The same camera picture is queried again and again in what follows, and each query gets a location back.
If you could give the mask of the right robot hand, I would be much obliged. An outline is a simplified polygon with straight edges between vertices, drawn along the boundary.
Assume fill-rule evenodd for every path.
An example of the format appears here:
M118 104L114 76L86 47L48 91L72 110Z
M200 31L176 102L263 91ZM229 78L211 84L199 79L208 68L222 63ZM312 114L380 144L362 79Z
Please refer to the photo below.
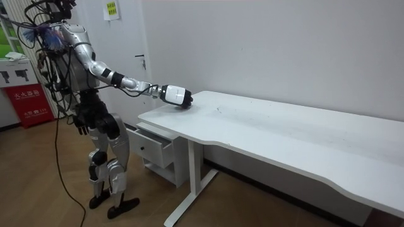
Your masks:
M189 108L193 102L192 93L189 90L174 85L163 85L159 97L163 102L183 109Z

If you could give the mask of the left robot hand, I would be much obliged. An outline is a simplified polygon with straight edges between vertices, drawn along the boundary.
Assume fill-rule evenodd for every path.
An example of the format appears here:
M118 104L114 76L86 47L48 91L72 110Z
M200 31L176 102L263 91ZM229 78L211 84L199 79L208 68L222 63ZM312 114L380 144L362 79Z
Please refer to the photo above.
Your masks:
M80 135L88 135L88 127L86 124L86 115L84 111L80 110L78 107L75 108L73 114L73 124L78 129Z

